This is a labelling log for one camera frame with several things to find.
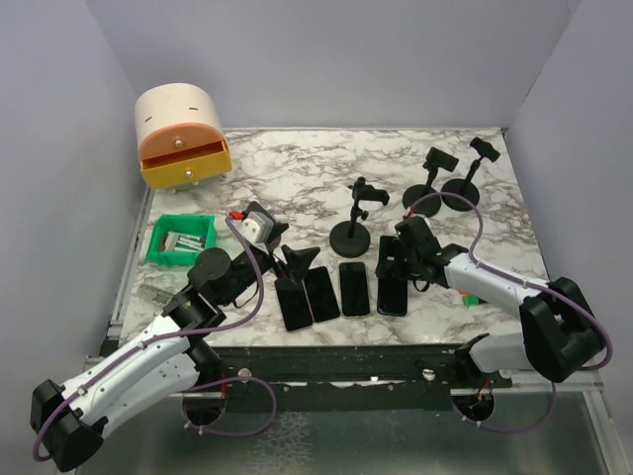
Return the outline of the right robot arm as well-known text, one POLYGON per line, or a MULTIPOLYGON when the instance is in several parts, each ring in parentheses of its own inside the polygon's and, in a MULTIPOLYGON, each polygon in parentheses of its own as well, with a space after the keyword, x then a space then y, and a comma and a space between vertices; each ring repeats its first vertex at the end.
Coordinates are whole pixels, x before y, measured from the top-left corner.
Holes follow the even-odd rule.
POLYGON ((582 290, 573 280, 530 280, 476 259, 456 243, 441 245, 420 216, 406 218, 379 244, 380 279, 422 281, 467 291, 519 319, 521 331, 483 334, 454 363, 456 379, 476 387, 500 370, 534 370, 561 383, 607 348, 582 290))

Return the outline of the yellow lower drawer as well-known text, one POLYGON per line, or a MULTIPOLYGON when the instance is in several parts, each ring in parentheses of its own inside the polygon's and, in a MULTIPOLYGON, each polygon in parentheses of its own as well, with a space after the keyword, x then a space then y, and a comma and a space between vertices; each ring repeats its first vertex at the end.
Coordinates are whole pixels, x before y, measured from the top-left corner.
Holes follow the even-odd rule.
POLYGON ((153 190, 190 185, 225 174, 232 169, 224 142, 211 143, 140 162, 140 173, 153 190))

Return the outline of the orange upper drawer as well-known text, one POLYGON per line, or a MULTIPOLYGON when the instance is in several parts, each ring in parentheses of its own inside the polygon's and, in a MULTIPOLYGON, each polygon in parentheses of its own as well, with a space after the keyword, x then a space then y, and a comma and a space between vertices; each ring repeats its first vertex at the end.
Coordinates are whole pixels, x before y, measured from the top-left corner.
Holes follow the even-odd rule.
POLYGON ((225 149, 223 134, 213 126, 186 122, 162 127, 144 138, 138 148, 141 170, 225 149))

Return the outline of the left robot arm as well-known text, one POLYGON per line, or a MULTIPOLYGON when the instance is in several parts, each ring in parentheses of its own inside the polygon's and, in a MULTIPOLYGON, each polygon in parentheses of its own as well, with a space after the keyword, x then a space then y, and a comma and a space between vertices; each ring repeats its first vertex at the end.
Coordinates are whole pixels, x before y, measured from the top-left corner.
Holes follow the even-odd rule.
POLYGON ((56 384, 45 380, 32 394, 32 456, 52 461, 61 472, 91 458, 120 424, 181 391, 208 390, 226 383, 220 357, 206 343, 211 333, 236 329, 258 313, 228 325, 222 308, 248 287, 263 285, 273 267, 272 245, 287 229, 276 224, 267 238, 248 241, 228 221, 243 248, 237 258, 212 247, 197 257, 188 283, 137 335, 97 365, 56 384))

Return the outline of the green plastic bin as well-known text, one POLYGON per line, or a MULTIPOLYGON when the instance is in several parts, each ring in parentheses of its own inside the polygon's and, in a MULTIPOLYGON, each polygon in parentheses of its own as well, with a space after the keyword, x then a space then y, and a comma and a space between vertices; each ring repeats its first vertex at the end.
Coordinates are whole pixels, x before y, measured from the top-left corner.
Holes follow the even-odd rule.
POLYGON ((162 215, 154 224, 145 260, 165 267, 192 266, 216 241, 214 215, 162 215))

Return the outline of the black front rail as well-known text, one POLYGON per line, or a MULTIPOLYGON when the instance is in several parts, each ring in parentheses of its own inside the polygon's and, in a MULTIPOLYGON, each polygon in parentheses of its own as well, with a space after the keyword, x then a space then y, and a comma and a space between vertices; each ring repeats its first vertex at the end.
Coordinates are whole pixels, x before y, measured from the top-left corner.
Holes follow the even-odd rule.
POLYGON ((508 388, 467 362, 459 344, 220 347, 227 383, 180 395, 233 413, 389 409, 449 411, 452 394, 508 388))

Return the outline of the beige drawer cabinet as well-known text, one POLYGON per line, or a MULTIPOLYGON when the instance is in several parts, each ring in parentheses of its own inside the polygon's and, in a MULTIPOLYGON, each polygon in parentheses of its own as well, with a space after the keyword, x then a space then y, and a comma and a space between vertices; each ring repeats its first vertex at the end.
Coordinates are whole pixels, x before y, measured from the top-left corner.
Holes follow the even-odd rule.
POLYGON ((137 145, 152 133, 182 124, 209 126, 222 138, 224 131, 211 96, 188 83, 169 83, 151 88, 135 103, 137 145))

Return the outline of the brown base phone stand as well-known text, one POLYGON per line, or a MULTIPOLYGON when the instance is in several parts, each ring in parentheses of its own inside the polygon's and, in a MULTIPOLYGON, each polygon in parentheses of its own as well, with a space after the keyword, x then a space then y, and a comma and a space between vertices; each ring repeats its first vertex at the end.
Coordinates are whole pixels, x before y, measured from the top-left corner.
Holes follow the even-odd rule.
POLYGON ((252 213, 259 213, 259 214, 265 215, 266 211, 259 203, 251 202, 248 204, 248 206, 244 210, 244 217, 248 218, 252 213))

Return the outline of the black phone stand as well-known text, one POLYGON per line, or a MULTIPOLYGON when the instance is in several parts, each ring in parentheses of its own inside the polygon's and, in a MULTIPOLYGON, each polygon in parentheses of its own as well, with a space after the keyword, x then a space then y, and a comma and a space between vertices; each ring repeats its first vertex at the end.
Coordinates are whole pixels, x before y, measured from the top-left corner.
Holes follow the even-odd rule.
POLYGON ((441 189, 443 203, 454 211, 466 212, 470 210, 470 206, 464 201, 455 198, 455 195, 466 199, 473 205, 479 203, 480 192, 477 186, 472 183, 472 180, 484 159, 496 162, 500 157, 499 151, 490 142, 486 142, 479 137, 471 140, 470 147, 477 152, 478 157, 471 163, 466 176, 449 180, 441 189))

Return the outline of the grey black phone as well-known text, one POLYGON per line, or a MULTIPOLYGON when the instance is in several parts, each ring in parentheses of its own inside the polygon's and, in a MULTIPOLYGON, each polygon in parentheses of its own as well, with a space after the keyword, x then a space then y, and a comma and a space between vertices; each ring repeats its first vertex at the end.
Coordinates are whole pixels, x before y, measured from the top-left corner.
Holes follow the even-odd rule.
POLYGON ((316 323, 325 323, 340 317, 336 295, 325 266, 310 269, 304 283, 316 323))

